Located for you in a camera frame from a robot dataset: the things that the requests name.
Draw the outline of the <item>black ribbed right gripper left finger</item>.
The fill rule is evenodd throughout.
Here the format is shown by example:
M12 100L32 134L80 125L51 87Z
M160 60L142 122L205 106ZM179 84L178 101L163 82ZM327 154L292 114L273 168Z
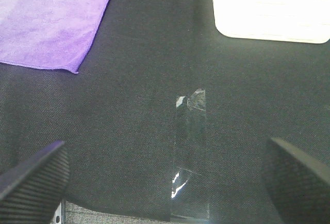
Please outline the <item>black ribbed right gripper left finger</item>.
M1 175L1 223L52 223L70 179L64 141Z

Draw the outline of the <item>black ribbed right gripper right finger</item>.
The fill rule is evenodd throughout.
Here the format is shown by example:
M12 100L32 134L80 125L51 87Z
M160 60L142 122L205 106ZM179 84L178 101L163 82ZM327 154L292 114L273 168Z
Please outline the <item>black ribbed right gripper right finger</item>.
M267 140L262 180L284 223L329 223L329 166L277 137Z

